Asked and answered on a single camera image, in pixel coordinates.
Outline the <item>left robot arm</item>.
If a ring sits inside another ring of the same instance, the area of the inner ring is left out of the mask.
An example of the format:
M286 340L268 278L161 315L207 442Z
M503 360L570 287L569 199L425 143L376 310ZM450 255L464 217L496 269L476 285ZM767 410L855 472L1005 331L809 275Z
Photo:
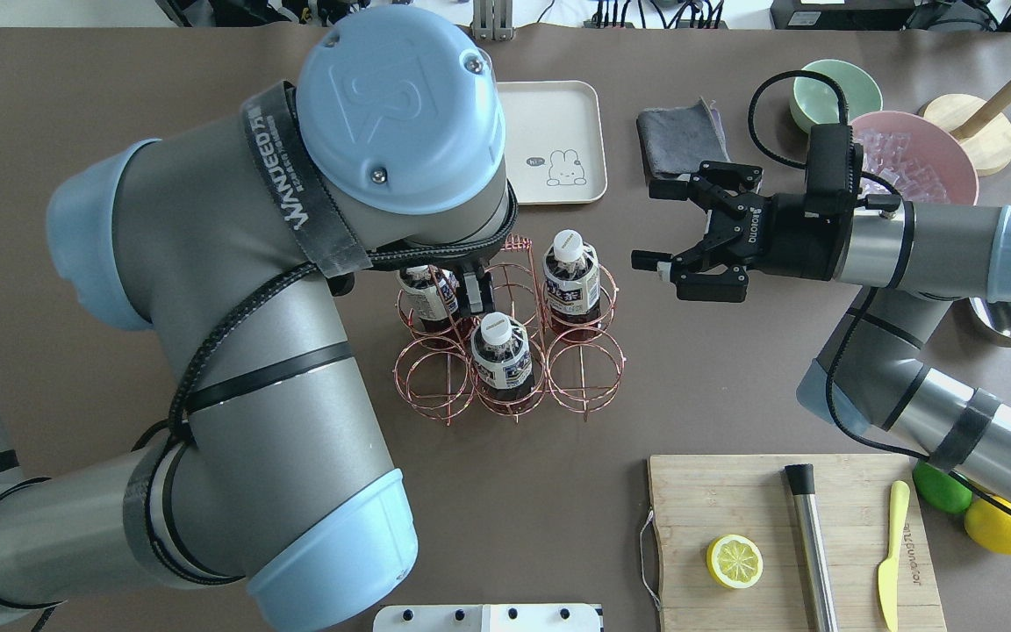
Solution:
M80 304L152 329L176 375L156 431L28 478L0 421L0 627L65 600L247 581L277 631L373 607L418 555L334 297L433 265L489 312L518 216L492 63L411 5L342 18L232 116L137 141L56 189L45 235Z

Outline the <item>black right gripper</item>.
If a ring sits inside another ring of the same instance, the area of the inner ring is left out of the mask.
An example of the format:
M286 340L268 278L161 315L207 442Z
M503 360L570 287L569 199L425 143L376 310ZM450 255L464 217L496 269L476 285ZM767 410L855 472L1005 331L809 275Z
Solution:
M631 268L669 273L678 299L698 303L741 303L753 269L831 280L847 239L847 193L766 197L755 192L761 179L750 165L705 161L690 179L651 180L651 199L692 201L706 211L706 232L678 255L634 249Z

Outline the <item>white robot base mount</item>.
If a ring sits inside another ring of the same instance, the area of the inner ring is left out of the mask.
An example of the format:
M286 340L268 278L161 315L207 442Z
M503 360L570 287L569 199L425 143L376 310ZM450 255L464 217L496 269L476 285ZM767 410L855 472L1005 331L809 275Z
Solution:
M373 631L605 631L602 607L586 603L390 605Z

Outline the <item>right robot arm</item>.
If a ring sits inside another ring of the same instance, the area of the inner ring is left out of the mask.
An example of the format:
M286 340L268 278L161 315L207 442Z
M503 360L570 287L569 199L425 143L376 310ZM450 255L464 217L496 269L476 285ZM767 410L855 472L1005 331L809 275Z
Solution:
M923 345L950 305L1011 303L1011 205L910 203L858 196L857 181L822 195L758 195L758 168L705 162L654 183L650 196L690 201L705 235L676 255L631 253L679 299L741 303L748 277L805 277L859 292L811 362L797 399L847 436L875 427L901 437L904 456L955 472L1011 501L1011 407L923 363Z

